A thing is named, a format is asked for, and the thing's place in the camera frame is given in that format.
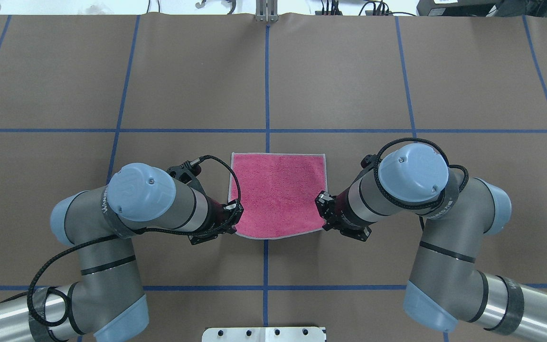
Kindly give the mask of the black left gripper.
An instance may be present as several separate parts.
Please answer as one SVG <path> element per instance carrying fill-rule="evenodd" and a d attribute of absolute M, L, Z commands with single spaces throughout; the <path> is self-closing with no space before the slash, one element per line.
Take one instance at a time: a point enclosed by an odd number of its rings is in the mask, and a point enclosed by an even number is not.
<path fill-rule="evenodd" d="M 245 211 L 240 199 L 234 199 L 224 204 L 210 199 L 210 208 L 213 221 L 207 230 L 209 234 L 235 234 L 237 232 L 236 225 Z"/>

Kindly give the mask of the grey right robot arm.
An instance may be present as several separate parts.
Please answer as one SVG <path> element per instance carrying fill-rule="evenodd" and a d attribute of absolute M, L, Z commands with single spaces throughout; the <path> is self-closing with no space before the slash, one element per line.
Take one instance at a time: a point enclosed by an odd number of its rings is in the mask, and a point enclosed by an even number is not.
<path fill-rule="evenodd" d="M 402 305 L 410 318 L 442 333 L 464 321 L 547 342 L 547 293 L 475 266 L 484 236 L 510 221 L 503 189 L 450 164 L 437 144 L 421 138 L 395 139 L 361 167 L 343 192 L 315 197 L 322 228 L 365 242 L 374 223 L 402 211 L 419 217 L 423 231 Z"/>

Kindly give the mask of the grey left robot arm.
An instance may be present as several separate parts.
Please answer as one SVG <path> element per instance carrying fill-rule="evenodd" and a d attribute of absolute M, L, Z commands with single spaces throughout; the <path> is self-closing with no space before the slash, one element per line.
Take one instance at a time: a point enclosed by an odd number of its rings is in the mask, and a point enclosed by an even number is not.
<path fill-rule="evenodd" d="M 123 166 L 106 186 L 60 201 L 50 227 L 67 250 L 51 257 L 28 289 L 0 302 L 0 342 L 69 342 L 91 334 L 126 342 L 149 325 L 132 239 L 146 232 L 186 236 L 192 245 L 234 234 L 242 195 L 222 204 L 197 176 L 206 155 L 162 170 Z"/>

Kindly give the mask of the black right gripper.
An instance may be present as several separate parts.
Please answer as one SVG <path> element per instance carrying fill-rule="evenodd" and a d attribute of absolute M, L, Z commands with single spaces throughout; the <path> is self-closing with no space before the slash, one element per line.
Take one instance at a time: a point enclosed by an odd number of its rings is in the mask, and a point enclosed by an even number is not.
<path fill-rule="evenodd" d="M 347 224 L 342 218 L 342 212 L 337 208 L 336 196 L 322 190 L 315 198 L 319 216 L 325 221 L 321 229 L 324 231 L 347 231 Z"/>

